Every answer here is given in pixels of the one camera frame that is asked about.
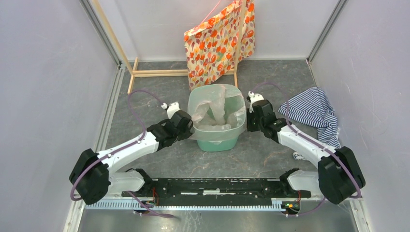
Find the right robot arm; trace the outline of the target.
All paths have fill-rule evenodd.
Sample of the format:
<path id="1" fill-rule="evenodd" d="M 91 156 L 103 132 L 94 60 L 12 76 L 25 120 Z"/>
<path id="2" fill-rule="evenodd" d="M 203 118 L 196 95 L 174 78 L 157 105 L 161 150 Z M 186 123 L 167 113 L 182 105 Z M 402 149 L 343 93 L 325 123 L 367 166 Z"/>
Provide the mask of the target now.
<path id="1" fill-rule="evenodd" d="M 291 191 L 308 191 L 322 195 L 329 202 L 339 204 L 347 198 L 360 197 L 359 191 L 366 185 L 365 178 L 354 152 L 343 146 L 328 146 L 299 130 L 285 118 L 276 117 L 270 101 L 257 95 L 247 97 L 247 130 L 260 131 L 268 139 L 300 154 L 316 167 L 307 172 L 292 169 L 280 176 Z"/>

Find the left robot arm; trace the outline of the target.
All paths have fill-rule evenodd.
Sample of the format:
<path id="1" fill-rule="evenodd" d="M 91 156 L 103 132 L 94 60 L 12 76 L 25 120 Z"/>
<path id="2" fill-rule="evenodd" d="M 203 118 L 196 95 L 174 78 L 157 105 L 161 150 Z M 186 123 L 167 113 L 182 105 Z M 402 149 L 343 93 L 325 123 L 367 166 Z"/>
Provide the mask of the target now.
<path id="1" fill-rule="evenodd" d="M 145 155 L 188 139 L 192 134 L 191 116 L 178 110 L 170 119 L 149 126 L 139 136 L 118 146 L 99 152 L 91 148 L 83 151 L 69 175 L 73 185 L 71 199 L 91 205 L 107 194 L 139 191 L 145 184 L 142 174 L 138 171 L 120 172 L 120 169 Z"/>

